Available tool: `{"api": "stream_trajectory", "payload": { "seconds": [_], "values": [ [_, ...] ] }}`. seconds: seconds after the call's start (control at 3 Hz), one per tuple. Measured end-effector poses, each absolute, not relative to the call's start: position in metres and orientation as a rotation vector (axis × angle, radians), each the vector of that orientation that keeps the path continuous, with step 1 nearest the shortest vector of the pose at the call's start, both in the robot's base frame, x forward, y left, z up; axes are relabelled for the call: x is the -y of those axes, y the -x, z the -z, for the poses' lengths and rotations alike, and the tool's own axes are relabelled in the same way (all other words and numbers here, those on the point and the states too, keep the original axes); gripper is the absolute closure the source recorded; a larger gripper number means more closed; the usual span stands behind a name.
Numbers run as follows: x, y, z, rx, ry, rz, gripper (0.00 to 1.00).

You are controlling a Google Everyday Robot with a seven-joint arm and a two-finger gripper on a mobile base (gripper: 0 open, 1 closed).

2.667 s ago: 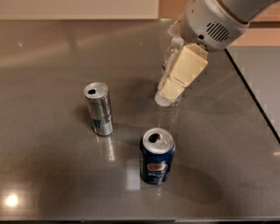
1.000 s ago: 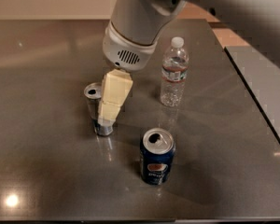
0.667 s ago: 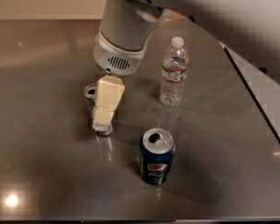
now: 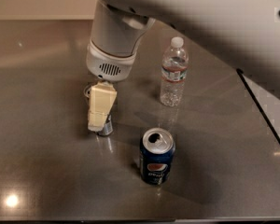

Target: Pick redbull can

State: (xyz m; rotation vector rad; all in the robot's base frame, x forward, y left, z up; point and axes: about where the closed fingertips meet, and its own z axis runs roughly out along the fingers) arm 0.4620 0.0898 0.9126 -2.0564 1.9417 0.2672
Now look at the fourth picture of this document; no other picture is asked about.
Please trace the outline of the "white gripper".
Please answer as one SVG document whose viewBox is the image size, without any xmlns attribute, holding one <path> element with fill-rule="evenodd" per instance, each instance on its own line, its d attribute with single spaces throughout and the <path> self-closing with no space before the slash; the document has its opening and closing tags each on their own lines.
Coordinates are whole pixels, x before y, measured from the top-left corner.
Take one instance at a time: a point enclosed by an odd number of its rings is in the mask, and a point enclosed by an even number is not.
<svg viewBox="0 0 280 224">
<path fill-rule="evenodd" d="M 99 81 L 90 87 L 88 129 L 100 132 L 117 98 L 117 91 L 110 82 L 126 79 L 133 67 L 135 55 L 117 57 L 98 49 L 91 41 L 87 47 L 86 65 L 96 77 L 107 80 Z"/>
</svg>

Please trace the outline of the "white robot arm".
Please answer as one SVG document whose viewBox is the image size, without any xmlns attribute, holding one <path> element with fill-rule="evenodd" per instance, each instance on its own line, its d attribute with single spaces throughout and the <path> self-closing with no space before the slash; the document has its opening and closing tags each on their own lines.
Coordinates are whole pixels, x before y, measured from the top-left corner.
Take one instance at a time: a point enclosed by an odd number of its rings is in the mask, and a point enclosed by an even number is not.
<svg viewBox="0 0 280 224">
<path fill-rule="evenodd" d="M 98 0 L 87 66 L 125 79 L 144 33 L 161 21 L 280 98 L 280 0 Z"/>
</svg>

